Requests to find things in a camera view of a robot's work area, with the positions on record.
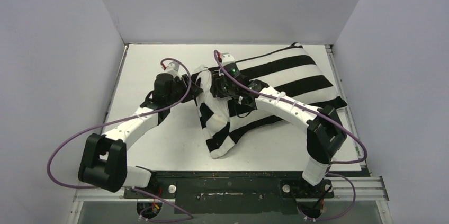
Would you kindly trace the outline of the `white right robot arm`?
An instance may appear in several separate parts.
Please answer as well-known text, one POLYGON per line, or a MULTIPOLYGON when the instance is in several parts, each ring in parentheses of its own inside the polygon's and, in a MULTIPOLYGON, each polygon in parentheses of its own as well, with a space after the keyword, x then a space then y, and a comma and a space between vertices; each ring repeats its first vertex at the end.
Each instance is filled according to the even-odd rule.
POLYGON ((319 192, 320 182, 328 173, 335 153, 348 136, 336 110, 298 102, 257 79, 244 80, 234 62, 219 67, 218 79, 213 89, 220 97, 239 101, 251 110, 270 113, 304 130, 309 159, 299 187, 306 196, 319 192))

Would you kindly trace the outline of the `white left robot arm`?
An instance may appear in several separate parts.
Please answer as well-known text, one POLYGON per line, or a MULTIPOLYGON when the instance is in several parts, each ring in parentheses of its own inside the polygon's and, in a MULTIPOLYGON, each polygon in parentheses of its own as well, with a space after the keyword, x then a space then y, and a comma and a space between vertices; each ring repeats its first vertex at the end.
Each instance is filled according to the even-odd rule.
POLYGON ((151 178, 150 170, 130 166, 127 151, 147 131, 166 119, 170 114, 169 106, 176 102, 188 102, 202 92, 195 82, 190 82, 187 74, 158 74, 154 89, 139 105, 131 120, 101 135, 93 133, 87 137, 78 179, 110 192, 134 186, 143 196, 154 196, 158 192, 158 182, 151 178))

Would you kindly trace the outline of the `black white striped pillowcase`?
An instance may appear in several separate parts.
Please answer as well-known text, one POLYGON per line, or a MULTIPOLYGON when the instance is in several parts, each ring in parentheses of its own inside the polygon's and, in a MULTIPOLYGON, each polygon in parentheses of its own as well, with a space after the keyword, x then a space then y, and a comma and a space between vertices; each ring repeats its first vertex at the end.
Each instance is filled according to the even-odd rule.
MULTIPOLYGON (((267 103, 290 107, 291 112, 309 115, 286 103, 303 103, 310 109, 333 107, 336 110, 347 107, 347 103, 333 83, 327 79, 314 59, 303 46, 294 43, 286 48, 265 55, 236 62, 237 68, 250 82, 257 81, 264 87, 265 95, 273 98, 267 103)), ((215 98, 212 94, 213 73, 219 67, 199 67, 192 75, 192 81, 202 89, 195 99, 205 143, 211 158, 224 156, 249 131, 282 121, 270 112, 254 110, 243 101, 230 97, 215 98)))

